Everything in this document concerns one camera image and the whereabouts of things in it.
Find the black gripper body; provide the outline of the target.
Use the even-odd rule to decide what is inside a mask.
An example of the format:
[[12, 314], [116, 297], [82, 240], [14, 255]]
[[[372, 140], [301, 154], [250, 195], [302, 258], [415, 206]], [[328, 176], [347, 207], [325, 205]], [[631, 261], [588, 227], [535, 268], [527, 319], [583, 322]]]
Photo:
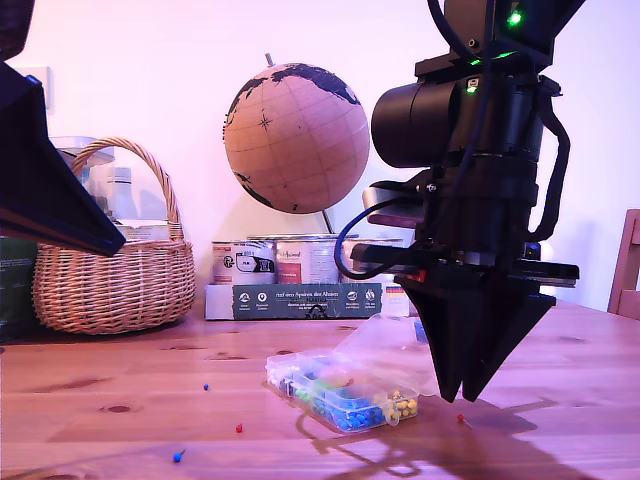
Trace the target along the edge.
[[537, 165], [529, 159], [475, 159], [466, 171], [435, 166], [405, 182], [372, 184], [357, 218], [411, 229], [415, 240], [406, 248], [356, 245], [350, 278], [394, 273], [432, 279], [441, 274], [460, 285], [469, 274], [491, 273], [573, 287], [580, 277], [577, 266], [526, 254], [554, 232], [567, 164], [559, 159], [554, 165], [535, 229], [529, 227], [529, 216], [538, 195]]

